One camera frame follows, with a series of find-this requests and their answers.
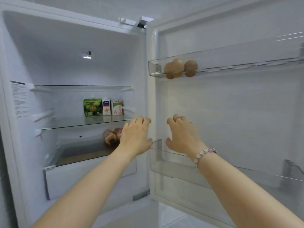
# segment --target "forearm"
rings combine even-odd
[[[304,227],[302,220],[217,154],[204,155],[198,166],[237,227]]]
[[[33,228],[89,228],[110,195],[116,181],[134,157],[118,147],[61,197]]]

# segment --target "instruction label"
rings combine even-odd
[[[13,98],[14,98],[14,111],[16,117],[25,118],[29,116],[28,96],[27,89],[24,83],[11,81]]]

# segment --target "bracelet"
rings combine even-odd
[[[199,162],[199,159],[203,157],[206,153],[217,153],[217,151],[213,148],[205,149],[201,151],[199,154],[196,155],[196,159],[194,160],[194,166],[196,169],[198,169],[197,163]]]

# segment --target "kitchen floor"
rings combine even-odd
[[[217,228],[172,207],[159,203],[160,228]]]

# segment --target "hand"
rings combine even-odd
[[[175,114],[173,118],[168,118],[172,132],[172,140],[167,138],[166,145],[169,149],[179,153],[185,153],[192,160],[202,150],[208,147],[199,139],[196,128],[191,122],[188,122],[185,116]]]
[[[129,123],[126,123],[121,133],[119,148],[125,152],[130,152],[134,157],[140,155],[152,146],[152,138],[147,140],[148,127],[151,119],[143,119],[140,116],[138,119],[133,118]]]

